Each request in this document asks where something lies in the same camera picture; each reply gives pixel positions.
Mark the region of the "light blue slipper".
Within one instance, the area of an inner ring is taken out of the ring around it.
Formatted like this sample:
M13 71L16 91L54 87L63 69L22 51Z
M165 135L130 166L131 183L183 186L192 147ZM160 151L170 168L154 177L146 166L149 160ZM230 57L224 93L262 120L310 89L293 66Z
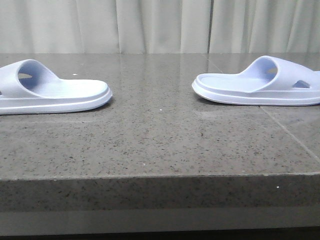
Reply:
M273 56L260 56L236 74L203 73L191 84L212 102L256 106L311 106L320 102L320 73Z
M104 81L62 79L34 59L0 69L2 115L87 111L106 104L112 96Z

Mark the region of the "pale curtain left panel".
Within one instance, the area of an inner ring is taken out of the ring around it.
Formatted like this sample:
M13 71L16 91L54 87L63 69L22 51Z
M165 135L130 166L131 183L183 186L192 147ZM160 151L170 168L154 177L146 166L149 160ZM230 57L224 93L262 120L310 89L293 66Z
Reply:
M211 0L3 0L0 51L207 53Z

